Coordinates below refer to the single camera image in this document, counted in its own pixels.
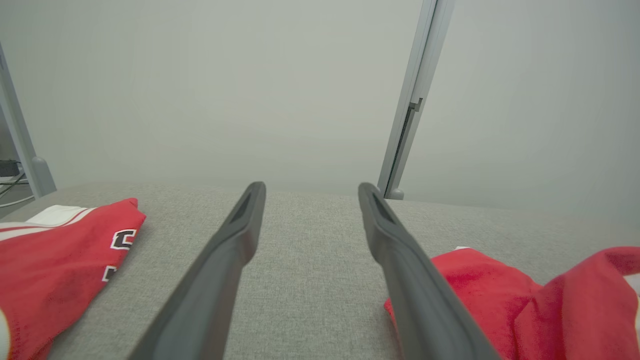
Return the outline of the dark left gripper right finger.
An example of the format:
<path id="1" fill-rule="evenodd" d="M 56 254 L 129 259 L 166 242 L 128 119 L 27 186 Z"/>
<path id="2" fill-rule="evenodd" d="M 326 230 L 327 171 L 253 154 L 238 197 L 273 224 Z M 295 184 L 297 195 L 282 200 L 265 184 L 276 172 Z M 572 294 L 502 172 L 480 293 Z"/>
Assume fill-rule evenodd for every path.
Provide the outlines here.
<path id="1" fill-rule="evenodd" d="M 358 186 L 366 242 L 382 268 L 406 360 L 498 360 L 493 347 L 374 184 Z"/>

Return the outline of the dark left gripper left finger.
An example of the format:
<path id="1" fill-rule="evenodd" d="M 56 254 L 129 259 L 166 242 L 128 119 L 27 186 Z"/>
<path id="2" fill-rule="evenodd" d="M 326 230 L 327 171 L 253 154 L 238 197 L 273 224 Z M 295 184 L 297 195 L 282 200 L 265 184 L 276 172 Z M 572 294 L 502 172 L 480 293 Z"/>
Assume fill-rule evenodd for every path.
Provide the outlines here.
<path id="1" fill-rule="evenodd" d="M 131 360 L 221 360 L 243 268 L 254 257 L 266 185 L 252 182 L 131 351 Z"/>

